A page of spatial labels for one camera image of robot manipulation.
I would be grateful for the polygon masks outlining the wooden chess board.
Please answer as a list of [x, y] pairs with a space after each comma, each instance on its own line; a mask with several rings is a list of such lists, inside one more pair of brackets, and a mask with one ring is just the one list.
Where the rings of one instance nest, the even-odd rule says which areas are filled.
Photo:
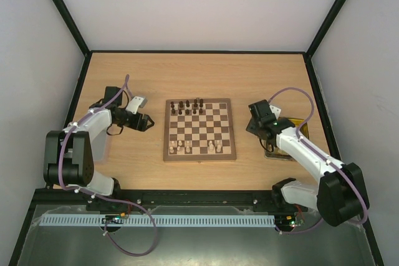
[[165, 162], [234, 161], [236, 158], [230, 99], [166, 101]]

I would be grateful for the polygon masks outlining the yellow tin tray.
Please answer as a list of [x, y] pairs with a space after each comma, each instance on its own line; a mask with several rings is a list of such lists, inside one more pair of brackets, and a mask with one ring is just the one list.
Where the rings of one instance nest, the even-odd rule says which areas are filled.
[[266, 158], [295, 161], [306, 153], [301, 143], [309, 137], [307, 121], [297, 118], [279, 118], [265, 126], [266, 139], [261, 142]]

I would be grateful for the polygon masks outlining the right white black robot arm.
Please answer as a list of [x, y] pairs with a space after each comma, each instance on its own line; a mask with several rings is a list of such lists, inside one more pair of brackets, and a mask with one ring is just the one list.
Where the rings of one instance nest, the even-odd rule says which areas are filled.
[[367, 190], [363, 173], [355, 163], [345, 164], [313, 144], [299, 126], [280, 116], [280, 109], [261, 100], [249, 105], [251, 119], [247, 131], [273, 148], [286, 152], [315, 179], [314, 186], [287, 179], [276, 184], [272, 205], [285, 211], [293, 204], [317, 211], [330, 226], [359, 217], [368, 219]]

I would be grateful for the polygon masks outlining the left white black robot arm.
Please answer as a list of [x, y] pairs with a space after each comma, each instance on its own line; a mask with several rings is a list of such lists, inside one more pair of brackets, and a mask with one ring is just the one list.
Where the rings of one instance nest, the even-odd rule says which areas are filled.
[[105, 149], [113, 125], [141, 132], [153, 127], [155, 122], [138, 111], [146, 103], [145, 97], [130, 95], [128, 88], [106, 87], [103, 98], [91, 104], [79, 121], [48, 132], [44, 151], [46, 184], [86, 191], [92, 197], [115, 197], [120, 183], [95, 170], [94, 146]]

